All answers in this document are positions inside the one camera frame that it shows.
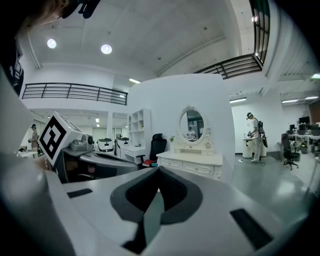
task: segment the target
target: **round ceiling light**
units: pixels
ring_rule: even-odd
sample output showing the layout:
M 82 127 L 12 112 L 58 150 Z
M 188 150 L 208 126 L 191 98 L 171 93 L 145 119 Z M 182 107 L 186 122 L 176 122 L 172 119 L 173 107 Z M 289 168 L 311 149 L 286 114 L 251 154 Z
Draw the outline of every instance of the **round ceiling light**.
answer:
M 110 54 L 112 52 L 112 48 L 109 44 L 104 44 L 101 46 L 101 52 L 104 54 Z
M 57 43 L 54 39 L 49 39 L 46 44 L 48 45 L 49 48 L 53 49 L 56 48 Z

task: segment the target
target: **polished floor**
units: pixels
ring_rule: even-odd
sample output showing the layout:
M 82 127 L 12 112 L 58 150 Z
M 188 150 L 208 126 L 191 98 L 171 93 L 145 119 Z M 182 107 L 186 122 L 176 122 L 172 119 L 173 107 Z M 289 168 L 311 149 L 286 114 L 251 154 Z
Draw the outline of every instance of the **polished floor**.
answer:
M 286 227 L 308 216 L 316 197 L 297 174 L 310 172 L 311 154 L 301 155 L 299 169 L 283 165 L 280 160 L 263 157 L 265 166 L 251 164 L 250 159 L 236 155 L 232 185 L 276 215 Z

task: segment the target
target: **oval mirror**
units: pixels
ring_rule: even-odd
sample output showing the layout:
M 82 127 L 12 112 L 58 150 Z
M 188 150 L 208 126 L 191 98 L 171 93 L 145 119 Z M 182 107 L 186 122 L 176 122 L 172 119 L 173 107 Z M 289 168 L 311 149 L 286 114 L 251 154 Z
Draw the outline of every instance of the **oval mirror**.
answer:
M 186 111 L 180 121 L 180 131 L 188 142 L 196 142 L 204 133 L 204 120 L 196 110 Z

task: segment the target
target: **white partition wall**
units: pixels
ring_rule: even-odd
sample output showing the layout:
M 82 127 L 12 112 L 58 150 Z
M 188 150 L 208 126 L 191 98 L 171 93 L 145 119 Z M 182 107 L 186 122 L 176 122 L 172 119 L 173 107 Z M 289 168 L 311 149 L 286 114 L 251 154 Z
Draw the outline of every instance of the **white partition wall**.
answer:
M 152 79 L 135 84 L 128 97 L 132 111 L 151 110 L 151 134 L 162 133 L 168 140 L 176 135 L 178 118 L 187 105 L 206 115 L 215 151 L 223 154 L 221 180 L 231 183 L 235 131 L 229 95 L 220 75 L 185 74 Z

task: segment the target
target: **white vanity table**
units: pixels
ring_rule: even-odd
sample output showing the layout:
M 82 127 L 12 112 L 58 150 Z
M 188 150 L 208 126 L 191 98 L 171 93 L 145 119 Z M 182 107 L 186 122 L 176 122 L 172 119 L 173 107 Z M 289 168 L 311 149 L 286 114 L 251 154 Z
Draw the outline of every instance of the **white vanity table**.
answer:
M 188 113 L 196 112 L 196 117 L 185 117 Z M 197 124 L 202 124 L 202 134 L 196 141 L 188 141 L 183 135 L 183 126 L 194 124 L 195 121 L 200 119 Z M 178 119 L 178 128 L 176 136 L 171 144 L 170 151 L 157 154 L 158 166 L 174 168 L 197 174 L 209 179 L 220 180 L 222 175 L 223 154 L 214 153 L 214 148 L 211 140 L 211 129 L 208 127 L 207 119 L 203 114 L 193 106 L 187 106 L 180 114 Z

